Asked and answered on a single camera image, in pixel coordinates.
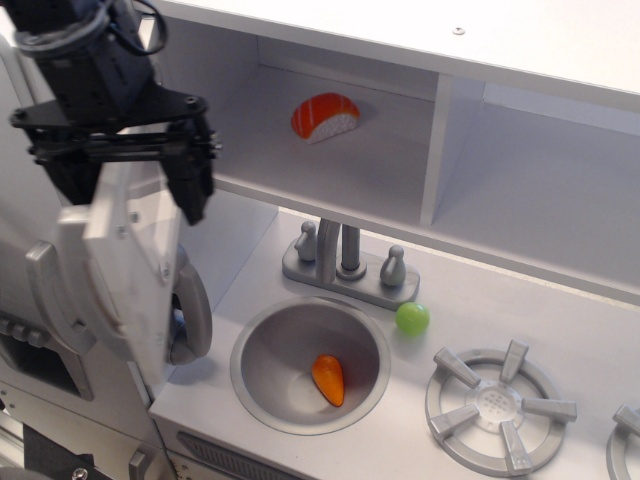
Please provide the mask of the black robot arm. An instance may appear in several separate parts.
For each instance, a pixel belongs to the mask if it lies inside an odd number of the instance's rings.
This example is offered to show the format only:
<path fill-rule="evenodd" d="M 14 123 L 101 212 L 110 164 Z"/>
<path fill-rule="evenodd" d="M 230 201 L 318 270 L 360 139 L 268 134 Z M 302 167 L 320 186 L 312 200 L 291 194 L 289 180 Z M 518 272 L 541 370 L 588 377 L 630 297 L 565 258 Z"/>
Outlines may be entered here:
<path fill-rule="evenodd" d="M 17 109 L 10 118 L 31 142 L 29 152 L 74 205 L 91 203 L 103 164 L 155 161 L 174 203 L 195 225 L 213 194 L 216 157 L 198 96 L 154 79 L 151 55 L 168 29 L 144 47 L 122 1 L 5 1 L 15 42 L 32 59 L 54 98 Z"/>

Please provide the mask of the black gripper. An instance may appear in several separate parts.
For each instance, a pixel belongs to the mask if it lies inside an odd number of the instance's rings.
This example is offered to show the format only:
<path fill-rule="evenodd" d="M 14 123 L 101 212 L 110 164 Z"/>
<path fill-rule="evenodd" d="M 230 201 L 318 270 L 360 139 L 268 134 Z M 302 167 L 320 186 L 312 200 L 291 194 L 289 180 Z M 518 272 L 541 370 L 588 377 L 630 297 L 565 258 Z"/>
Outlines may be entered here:
<path fill-rule="evenodd" d="M 53 97 L 15 110 L 10 123 L 29 138 L 32 154 L 71 204 L 92 203 L 101 163 L 157 161 L 188 224 L 203 220 L 217 153 L 206 101 L 159 86 L 153 52 L 138 35 L 15 39 Z"/>

